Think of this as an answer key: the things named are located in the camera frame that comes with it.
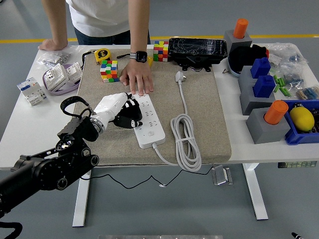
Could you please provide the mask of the person's left hand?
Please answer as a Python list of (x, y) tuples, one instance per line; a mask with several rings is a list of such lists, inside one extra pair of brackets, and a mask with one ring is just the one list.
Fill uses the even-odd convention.
[(132, 94), (149, 94), (154, 91), (149, 64), (130, 59), (120, 75), (120, 82), (128, 86)]

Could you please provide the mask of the person's right hand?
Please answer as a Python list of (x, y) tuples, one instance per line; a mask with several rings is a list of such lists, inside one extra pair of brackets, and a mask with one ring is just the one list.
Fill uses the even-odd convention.
[(38, 50), (59, 51), (68, 45), (67, 40), (45, 39), (39, 46)]

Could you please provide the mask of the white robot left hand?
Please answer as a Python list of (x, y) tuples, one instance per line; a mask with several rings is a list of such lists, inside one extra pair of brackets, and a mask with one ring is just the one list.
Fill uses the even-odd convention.
[(90, 121), (98, 133), (103, 133), (110, 122), (128, 129), (143, 125), (140, 105), (136, 98), (128, 93), (105, 96), (95, 107), (94, 113)]

